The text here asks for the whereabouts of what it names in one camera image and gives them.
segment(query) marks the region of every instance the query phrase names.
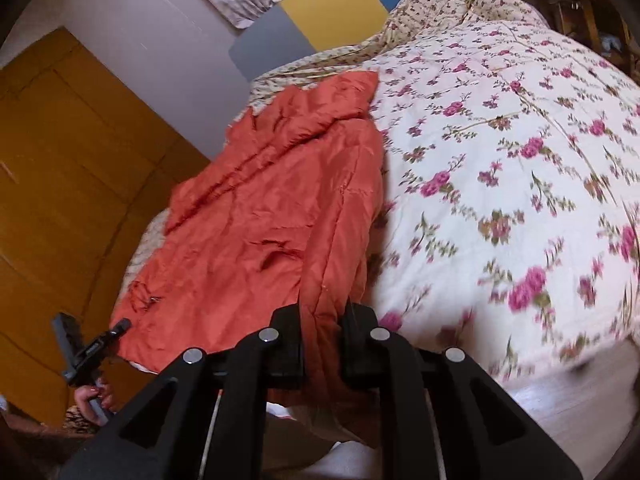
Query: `silver screw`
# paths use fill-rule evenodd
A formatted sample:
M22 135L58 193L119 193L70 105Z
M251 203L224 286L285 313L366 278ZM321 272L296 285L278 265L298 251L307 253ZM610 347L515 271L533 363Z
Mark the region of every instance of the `silver screw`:
M444 352L445 357L453 363L461 363L465 360L465 353L460 348L447 348Z
M389 330L387 330L386 328L382 328L381 326L374 328L371 332L369 332L369 335L376 341L386 341L391 337Z
M184 362L192 365L202 359L202 350L200 350L199 348L189 348L188 350L184 351L184 354L182 354L182 358L184 359Z
M267 328L260 330L258 337L265 343L270 343L271 341L276 341L276 339L280 337L280 332L268 326Z

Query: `hand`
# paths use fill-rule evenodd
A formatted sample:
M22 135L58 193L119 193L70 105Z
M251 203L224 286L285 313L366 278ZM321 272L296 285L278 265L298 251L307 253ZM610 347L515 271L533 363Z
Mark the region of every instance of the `hand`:
M101 426L98 416L95 414L94 409L89 404L89 401L98 397L100 404L105 410L111 410L116 405L115 397L113 396L113 389L109 383L103 382L100 387L97 386L80 386L74 391L74 400L78 406L78 410L86 420Z

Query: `white floral comforter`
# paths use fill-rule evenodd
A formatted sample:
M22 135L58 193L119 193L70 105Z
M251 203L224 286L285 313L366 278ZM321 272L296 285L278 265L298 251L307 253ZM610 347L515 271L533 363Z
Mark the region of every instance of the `white floral comforter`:
M402 0L358 46L258 78L377 70L386 204L366 301L498 380L575 365L639 322L640 89L519 0ZM150 225L124 286L162 244Z

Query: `white wall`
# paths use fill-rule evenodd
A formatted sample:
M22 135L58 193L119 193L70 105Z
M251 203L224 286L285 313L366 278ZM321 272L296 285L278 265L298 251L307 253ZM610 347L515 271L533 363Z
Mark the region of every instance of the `white wall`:
M249 85L228 55L236 32L207 0L32 0L0 66L61 25L202 153L219 152Z

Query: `floral bedsheet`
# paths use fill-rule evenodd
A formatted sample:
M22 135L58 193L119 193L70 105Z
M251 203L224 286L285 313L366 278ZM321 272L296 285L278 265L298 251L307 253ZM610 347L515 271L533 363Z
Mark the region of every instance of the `floral bedsheet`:
M638 316L640 89L519 0L402 0L384 29L254 81L376 70L386 203L366 301L499 381L576 363ZM162 243L152 222L123 288Z

